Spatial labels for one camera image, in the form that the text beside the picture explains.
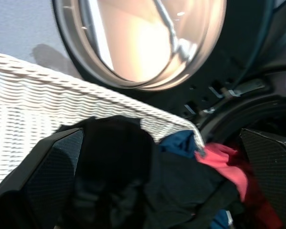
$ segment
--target fabric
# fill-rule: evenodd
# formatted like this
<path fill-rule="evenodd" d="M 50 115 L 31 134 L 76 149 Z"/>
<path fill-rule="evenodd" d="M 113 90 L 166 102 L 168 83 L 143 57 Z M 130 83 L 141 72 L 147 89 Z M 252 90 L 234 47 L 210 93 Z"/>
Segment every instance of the fabric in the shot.
<path fill-rule="evenodd" d="M 216 143 L 208 144 L 204 149 L 206 156 L 196 155 L 196 159 L 215 168 L 220 174 L 232 181 L 250 213 L 256 228 L 280 229 L 281 220 L 263 196 L 250 164 L 237 150 Z"/>
<path fill-rule="evenodd" d="M 182 130 L 165 137 L 159 144 L 161 151 L 168 151 L 180 156 L 195 158 L 197 149 L 192 130 Z"/>
<path fill-rule="evenodd" d="M 159 143 L 161 152 L 172 152 L 196 160 L 193 152 L 197 149 L 194 141 L 194 132 L 191 130 L 178 131 L 171 134 Z M 210 225 L 210 229 L 229 228 L 228 216 L 225 210 L 220 210 Z"/>
<path fill-rule="evenodd" d="M 59 220 L 65 229 L 208 228 L 238 198 L 213 168 L 161 152 L 139 120 L 87 119 L 74 190 Z"/>

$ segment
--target washing machine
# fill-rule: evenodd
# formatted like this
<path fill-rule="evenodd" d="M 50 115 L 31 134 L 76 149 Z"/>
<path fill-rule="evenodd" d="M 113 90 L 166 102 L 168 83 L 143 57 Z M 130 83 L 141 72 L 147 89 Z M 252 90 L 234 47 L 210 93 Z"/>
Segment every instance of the washing machine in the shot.
<path fill-rule="evenodd" d="M 206 143 L 242 139 L 286 226 L 286 1 L 53 5 L 84 80 L 189 119 Z"/>

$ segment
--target washing machine door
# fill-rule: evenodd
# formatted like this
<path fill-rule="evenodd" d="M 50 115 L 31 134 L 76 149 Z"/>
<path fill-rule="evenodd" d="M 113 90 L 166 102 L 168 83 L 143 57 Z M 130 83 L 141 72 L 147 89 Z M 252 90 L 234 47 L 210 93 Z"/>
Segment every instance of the washing machine door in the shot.
<path fill-rule="evenodd" d="M 209 106 L 221 98 L 218 84 L 233 87 L 252 63 L 274 2 L 53 0 L 53 6 L 64 44 L 85 80 L 139 89 L 130 96 L 140 100 L 146 98 L 142 92 L 175 94 L 170 89 L 178 88 L 181 94 L 179 86 L 186 85 L 187 91 L 208 90 L 201 97 Z"/>

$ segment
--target laundry basket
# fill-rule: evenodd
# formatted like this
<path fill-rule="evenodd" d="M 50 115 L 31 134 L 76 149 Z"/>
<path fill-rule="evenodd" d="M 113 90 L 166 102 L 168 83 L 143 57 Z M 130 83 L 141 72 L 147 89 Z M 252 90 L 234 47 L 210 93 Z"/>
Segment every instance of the laundry basket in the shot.
<path fill-rule="evenodd" d="M 113 115 L 141 118 L 142 128 L 155 141 L 179 130 L 193 130 L 197 146 L 203 147 L 199 130 L 185 119 L 0 53 L 0 182 L 60 125 Z"/>

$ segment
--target pink fabric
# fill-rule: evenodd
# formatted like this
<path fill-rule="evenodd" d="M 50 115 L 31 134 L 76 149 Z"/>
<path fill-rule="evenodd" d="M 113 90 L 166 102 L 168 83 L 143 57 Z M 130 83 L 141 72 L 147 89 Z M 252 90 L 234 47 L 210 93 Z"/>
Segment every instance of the pink fabric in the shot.
<path fill-rule="evenodd" d="M 252 168 L 242 153 L 217 143 L 208 144 L 204 151 L 206 156 L 195 154 L 196 159 L 213 167 L 237 186 L 241 201 L 254 217 L 258 228 L 281 229 L 283 227 L 282 221 L 264 197 Z"/>

